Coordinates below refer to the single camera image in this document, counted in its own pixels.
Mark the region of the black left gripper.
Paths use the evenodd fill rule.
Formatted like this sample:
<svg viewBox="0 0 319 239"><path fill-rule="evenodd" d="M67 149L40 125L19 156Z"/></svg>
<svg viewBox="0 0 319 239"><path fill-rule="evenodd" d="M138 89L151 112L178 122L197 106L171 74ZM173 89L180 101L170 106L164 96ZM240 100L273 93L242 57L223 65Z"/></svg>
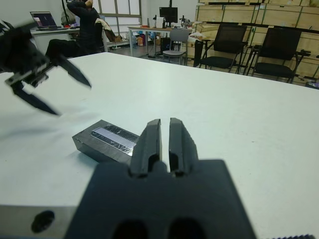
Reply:
<svg viewBox="0 0 319 239"><path fill-rule="evenodd" d="M45 102L33 94L23 90L25 82L38 86L48 78L46 72L50 69L50 60L31 42L31 29L36 27L35 22L28 22L18 27L10 26L0 36L0 68L13 75L5 82L11 86L13 93L36 109L58 116ZM51 62L62 67L77 82L92 88L86 76L63 55L51 59Z"/></svg>

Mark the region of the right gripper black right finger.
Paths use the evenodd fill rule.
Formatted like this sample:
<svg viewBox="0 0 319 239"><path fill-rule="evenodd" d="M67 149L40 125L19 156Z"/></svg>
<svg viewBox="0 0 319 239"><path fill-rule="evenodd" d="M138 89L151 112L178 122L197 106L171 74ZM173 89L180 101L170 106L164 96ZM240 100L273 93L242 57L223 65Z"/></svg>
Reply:
<svg viewBox="0 0 319 239"><path fill-rule="evenodd" d="M170 119L168 150L170 172L175 176L190 174L199 161L194 140L177 118Z"/></svg>

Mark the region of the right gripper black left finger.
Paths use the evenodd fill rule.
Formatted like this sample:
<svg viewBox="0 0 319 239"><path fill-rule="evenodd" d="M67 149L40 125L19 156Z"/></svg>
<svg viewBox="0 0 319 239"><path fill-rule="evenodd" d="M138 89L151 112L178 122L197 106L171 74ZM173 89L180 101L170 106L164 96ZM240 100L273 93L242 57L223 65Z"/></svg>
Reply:
<svg viewBox="0 0 319 239"><path fill-rule="evenodd" d="M153 166L161 161L161 121L155 119L147 123L140 135L131 158L130 174L134 177L145 177Z"/></svg>

